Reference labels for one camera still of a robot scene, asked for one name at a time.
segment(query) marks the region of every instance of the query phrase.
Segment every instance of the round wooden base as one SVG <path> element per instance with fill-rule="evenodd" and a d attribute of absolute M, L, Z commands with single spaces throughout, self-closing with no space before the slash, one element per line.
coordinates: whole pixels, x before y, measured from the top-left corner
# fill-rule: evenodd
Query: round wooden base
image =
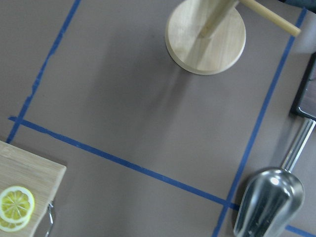
<path fill-rule="evenodd" d="M 216 0 L 186 0 L 171 14 L 165 41 L 170 56 L 185 70 L 212 75 L 231 67 L 241 56 L 246 29 L 240 14 L 231 9 L 212 37 L 201 29 L 214 10 Z"/>

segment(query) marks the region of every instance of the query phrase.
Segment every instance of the cutting board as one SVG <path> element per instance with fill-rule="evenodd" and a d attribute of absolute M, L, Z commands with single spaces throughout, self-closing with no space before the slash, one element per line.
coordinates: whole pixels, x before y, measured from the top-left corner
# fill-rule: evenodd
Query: cutting board
<path fill-rule="evenodd" d="M 0 192 L 19 185 L 34 195 L 35 208 L 28 225 L 20 231 L 1 237 L 32 237 L 47 206 L 54 199 L 66 167 L 0 141 Z"/>

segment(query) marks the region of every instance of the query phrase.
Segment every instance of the silver scoop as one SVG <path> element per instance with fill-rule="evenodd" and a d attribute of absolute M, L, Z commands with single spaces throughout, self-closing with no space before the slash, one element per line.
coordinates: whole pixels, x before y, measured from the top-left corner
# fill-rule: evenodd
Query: silver scoop
<path fill-rule="evenodd" d="M 266 169 L 249 181 L 234 227 L 236 237 L 277 237 L 304 201 L 302 183 L 292 169 L 316 122 L 306 118 L 281 168 Z"/>

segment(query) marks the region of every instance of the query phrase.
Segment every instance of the lemon slice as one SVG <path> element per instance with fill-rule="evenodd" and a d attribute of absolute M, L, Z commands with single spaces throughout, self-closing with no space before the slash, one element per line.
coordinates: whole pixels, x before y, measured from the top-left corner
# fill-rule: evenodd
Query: lemon slice
<path fill-rule="evenodd" d="M 19 231 L 22 228 L 26 227 L 26 225 L 30 221 L 30 218 L 31 217 L 29 217 L 26 221 L 24 221 L 22 223 L 10 223 L 10 222 L 6 222 L 2 218 L 0 218 L 0 230 L 5 231 L 5 232 Z"/>
<path fill-rule="evenodd" d="M 35 206 L 32 193 L 20 186 L 11 186 L 0 194 L 0 218 L 11 224 L 26 222 Z"/>

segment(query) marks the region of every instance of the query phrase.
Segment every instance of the metal hook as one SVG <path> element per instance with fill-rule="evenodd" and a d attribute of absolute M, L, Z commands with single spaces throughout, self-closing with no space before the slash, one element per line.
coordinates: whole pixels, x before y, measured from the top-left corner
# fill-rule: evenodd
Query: metal hook
<path fill-rule="evenodd" d="M 45 237 L 49 237 L 50 232 L 51 232 L 51 229 L 52 229 L 53 226 L 54 226 L 55 213 L 54 213 L 54 202 L 53 202 L 53 201 L 51 201 L 51 202 L 48 204 L 47 213 L 48 213 L 48 217 L 49 217 L 49 228 L 48 228 L 48 230 L 47 230 L 47 232 L 46 232 Z"/>

